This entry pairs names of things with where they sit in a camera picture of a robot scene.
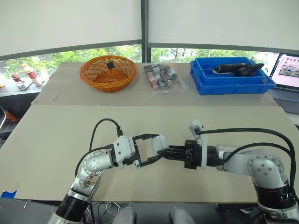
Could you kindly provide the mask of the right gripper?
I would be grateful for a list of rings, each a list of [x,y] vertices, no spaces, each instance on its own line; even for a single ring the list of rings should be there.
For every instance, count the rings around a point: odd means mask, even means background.
[[[196,140],[186,140],[185,146],[169,145],[157,154],[168,160],[185,161],[185,168],[196,169],[201,167],[202,147]]]

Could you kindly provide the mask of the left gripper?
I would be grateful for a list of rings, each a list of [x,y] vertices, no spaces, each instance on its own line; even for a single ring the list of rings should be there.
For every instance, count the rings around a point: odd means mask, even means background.
[[[155,156],[147,158],[147,160],[145,160],[145,161],[141,161],[139,149],[138,149],[138,146],[136,144],[137,140],[148,140],[148,139],[155,138],[157,136],[159,136],[159,134],[151,134],[151,133],[146,133],[146,134],[141,134],[141,135],[138,135],[138,136],[134,136],[132,138],[132,140],[134,142],[135,152],[133,153],[133,155],[131,155],[130,157],[123,160],[123,162],[122,162],[123,165],[128,166],[128,165],[134,164],[137,168],[142,168],[144,166],[153,164],[153,163],[157,162],[159,159],[161,159],[162,156],[155,155]]]

